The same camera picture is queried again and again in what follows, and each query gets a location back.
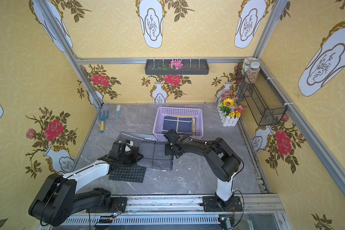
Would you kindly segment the grey checked pillowcase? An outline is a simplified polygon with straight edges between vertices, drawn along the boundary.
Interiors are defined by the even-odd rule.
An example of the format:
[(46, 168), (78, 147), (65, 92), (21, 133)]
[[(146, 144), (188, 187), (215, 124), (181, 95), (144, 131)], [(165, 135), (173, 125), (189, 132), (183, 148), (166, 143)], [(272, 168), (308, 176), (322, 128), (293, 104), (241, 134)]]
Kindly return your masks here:
[(139, 153), (143, 158), (138, 161), (138, 166), (156, 170), (171, 171), (173, 168), (173, 156), (165, 154), (167, 142), (142, 140)]

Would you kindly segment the navy striped pillowcase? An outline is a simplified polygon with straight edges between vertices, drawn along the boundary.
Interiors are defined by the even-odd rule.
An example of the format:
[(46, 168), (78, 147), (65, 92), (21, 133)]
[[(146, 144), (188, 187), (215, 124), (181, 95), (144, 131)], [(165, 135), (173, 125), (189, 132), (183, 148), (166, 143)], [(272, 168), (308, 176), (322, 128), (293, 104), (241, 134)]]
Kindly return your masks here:
[(162, 133), (174, 129), (178, 134), (192, 134), (192, 117), (165, 116), (163, 119)]

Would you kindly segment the yellow pillowcase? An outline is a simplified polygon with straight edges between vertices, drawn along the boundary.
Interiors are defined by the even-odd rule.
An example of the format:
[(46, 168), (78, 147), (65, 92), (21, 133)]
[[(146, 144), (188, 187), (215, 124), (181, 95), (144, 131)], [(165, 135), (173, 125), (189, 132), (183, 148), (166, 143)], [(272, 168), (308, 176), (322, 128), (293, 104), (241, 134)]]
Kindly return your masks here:
[(196, 136), (196, 118), (192, 116), (192, 135)]

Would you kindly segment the purple plastic basket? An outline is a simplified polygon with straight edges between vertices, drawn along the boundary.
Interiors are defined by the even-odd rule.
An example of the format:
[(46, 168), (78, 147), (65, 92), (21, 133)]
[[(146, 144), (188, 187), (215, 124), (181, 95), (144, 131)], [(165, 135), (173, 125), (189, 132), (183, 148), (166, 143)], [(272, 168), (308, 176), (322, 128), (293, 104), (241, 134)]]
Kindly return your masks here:
[(166, 140), (164, 134), (171, 129), (179, 135), (191, 135), (195, 139), (202, 139), (204, 136), (202, 109), (159, 107), (152, 133), (156, 139)]

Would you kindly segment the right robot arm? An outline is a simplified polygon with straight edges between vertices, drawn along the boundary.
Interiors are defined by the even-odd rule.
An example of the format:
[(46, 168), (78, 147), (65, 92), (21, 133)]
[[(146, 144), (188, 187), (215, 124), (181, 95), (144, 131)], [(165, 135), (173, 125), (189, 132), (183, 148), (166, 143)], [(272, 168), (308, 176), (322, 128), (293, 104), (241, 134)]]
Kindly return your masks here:
[(243, 160), (222, 138), (215, 140), (197, 140), (191, 136), (178, 134), (174, 129), (164, 134), (168, 143), (165, 154), (177, 159), (185, 153), (192, 153), (206, 159), (212, 172), (217, 177), (217, 189), (214, 196), (203, 198), (205, 211), (242, 211), (243, 203), (234, 196), (235, 176), (244, 169)]

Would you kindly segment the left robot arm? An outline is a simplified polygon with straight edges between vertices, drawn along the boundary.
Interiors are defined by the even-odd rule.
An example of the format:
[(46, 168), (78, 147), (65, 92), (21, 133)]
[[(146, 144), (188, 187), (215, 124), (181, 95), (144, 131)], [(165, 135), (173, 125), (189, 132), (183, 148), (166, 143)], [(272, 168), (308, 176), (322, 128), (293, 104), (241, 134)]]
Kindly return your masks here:
[(64, 175), (54, 173), (48, 176), (28, 213), (40, 220), (41, 225), (57, 227), (71, 215), (83, 210), (96, 213), (124, 212), (126, 197), (113, 198), (111, 192), (103, 188), (84, 193), (79, 193), (79, 190), (120, 167), (136, 165), (142, 158), (139, 148), (132, 146), (129, 140), (115, 141), (109, 154), (94, 163)]

